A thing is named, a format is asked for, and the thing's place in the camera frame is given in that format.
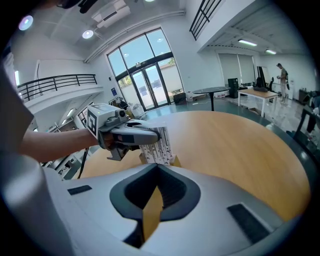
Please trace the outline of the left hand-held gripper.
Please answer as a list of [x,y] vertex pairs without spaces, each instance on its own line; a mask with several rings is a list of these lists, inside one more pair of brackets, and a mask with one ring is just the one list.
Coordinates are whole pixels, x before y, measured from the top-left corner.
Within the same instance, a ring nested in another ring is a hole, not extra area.
[[91,104],[87,107],[86,128],[98,141],[99,146],[102,146],[102,133],[110,132],[113,136],[114,144],[109,160],[120,161],[128,151],[138,150],[139,145],[158,142],[159,133],[149,130],[149,127],[148,121],[130,119],[124,109],[107,103]]

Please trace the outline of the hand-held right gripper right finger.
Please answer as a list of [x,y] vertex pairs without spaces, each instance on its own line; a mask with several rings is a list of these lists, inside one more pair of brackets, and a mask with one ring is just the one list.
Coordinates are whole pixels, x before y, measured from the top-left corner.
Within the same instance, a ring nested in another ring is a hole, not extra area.
[[284,237],[283,219],[238,185],[184,168],[170,170],[200,189],[196,207],[184,218],[161,222],[144,244],[156,256],[264,255]]

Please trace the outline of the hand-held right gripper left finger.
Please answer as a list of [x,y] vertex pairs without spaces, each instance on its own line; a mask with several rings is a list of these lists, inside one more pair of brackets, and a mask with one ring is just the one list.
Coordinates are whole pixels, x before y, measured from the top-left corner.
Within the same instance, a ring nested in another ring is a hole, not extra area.
[[113,206],[110,193],[127,178],[142,175],[152,164],[90,178],[63,181],[49,172],[49,194],[62,234],[49,244],[55,256],[150,256],[138,248],[142,241],[142,216],[123,217]]

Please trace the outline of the person's left hand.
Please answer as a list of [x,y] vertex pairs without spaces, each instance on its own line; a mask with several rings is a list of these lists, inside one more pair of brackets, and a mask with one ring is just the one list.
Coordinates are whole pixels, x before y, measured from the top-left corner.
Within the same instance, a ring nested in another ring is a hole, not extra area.
[[110,151],[113,147],[114,144],[114,137],[113,134],[108,132],[103,132],[102,133],[102,143],[101,147],[105,150]]

